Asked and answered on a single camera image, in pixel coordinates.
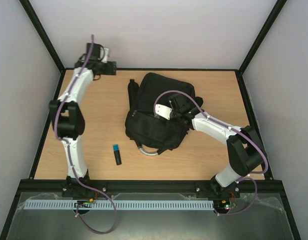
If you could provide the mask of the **black student backpack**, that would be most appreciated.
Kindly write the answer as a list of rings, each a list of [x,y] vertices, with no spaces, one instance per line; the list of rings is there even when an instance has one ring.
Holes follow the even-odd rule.
[[[194,86],[153,72],[140,84],[128,83],[129,111],[125,121],[127,137],[147,156],[157,156],[180,146],[193,127],[203,99]]]

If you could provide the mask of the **blue black highlighter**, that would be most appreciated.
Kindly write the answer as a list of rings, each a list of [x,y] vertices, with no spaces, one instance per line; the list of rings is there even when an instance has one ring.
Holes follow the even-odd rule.
[[[121,165],[122,160],[121,160],[119,146],[117,144],[113,145],[113,153],[114,153],[116,165],[118,165],[118,166]]]

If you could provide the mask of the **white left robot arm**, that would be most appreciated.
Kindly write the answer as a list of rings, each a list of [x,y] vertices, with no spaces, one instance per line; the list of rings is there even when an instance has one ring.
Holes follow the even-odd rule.
[[[92,81],[98,80],[102,75],[116,75],[116,62],[109,61],[109,55],[109,48],[87,43],[86,52],[75,63],[68,86],[57,100],[51,100],[49,103],[53,131],[65,149],[67,177],[72,179],[83,179],[88,175],[82,147],[85,120],[80,103]]]

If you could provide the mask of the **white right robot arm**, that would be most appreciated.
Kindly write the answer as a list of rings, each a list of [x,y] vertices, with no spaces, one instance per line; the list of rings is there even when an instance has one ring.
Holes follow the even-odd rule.
[[[268,160],[263,144],[251,126],[238,127],[212,117],[198,101],[184,92],[173,90],[170,106],[154,104],[154,112],[167,120],[178,120],[192,130],[205,133],[227,146],[229,164],[211,179],[212,191],[222,196],[234,182],[249,174],[263,175]]]

